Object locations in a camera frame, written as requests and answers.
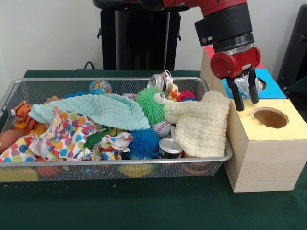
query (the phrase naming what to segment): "white wall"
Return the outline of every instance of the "white wall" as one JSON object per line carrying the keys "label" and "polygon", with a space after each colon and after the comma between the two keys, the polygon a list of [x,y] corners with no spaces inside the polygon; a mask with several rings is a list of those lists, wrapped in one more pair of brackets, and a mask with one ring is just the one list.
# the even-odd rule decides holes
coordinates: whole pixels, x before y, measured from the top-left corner
{"label": "white wall", "polygon": [[[289,42],[299,7],[306,0],[249,0],[262,62],[274,76]],[[200,48],[194,23],[200,9],[181,13],[176,69],[199,70]],[[102,68],[100,10],[91,0],[0,0],[0,97],[28,69],[82,69],[91,60]]]}

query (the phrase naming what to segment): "baseball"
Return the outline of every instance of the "baseball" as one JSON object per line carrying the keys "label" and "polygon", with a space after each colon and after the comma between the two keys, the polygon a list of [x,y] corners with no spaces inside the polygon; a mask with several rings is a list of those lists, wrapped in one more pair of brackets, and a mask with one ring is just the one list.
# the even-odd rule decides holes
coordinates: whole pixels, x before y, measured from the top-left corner
{"label": "baseball", "polygon": [[152,131],[158,133],[160,139],[166,138],[171,132],[172,124],[168,121],[162,121],[154,126],[151,126]]}

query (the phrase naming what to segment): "wooden box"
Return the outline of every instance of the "wooden box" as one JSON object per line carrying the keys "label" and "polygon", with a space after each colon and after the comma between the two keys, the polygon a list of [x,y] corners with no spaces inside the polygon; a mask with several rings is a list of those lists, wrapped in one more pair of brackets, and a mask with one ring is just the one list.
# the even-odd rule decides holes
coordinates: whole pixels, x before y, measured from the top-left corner
{"label": "wooden box", "polygon": [[[210,68],[204,50],[201,78],[211,90],[227,96]],[[307,124],[289,99],[243,100],[238,112],[232,100],[227,135],[234,150],[225,163],[234,192],[293,190],[307,160]]]}

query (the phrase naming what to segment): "stuffed tiger toy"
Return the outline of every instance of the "stuffed tiger toy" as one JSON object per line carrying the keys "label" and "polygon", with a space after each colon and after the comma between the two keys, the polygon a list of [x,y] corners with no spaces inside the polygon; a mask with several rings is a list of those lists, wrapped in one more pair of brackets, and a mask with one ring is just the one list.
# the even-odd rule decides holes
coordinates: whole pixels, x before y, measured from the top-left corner
{"label": "stuffed tiger toy", "polygon": [[29,116],[29,112],[31,111],[31,106],[25,102],[25,100],[21,101],[18,106],[14,109],[11,109],[12,116],[16,115],[19,117],[17,123],[21,123],[25,121],[30,130],[35,129],[37,121]]}

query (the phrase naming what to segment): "light blue washcloth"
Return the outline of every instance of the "light blue washcloth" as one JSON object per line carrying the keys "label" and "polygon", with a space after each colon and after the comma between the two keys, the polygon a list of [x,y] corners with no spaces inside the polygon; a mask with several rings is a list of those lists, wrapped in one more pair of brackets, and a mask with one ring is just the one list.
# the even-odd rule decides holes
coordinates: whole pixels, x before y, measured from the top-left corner
{"label": "light blue washcloth", "polygon": [[41,123],[51,123],[53,106],[60,110],[77,112],[90,117],[94,122],[125,130],[150,128],[139,104],[117,94],[82,95],[52,101],[50,104],[35,104],[29,116]]}

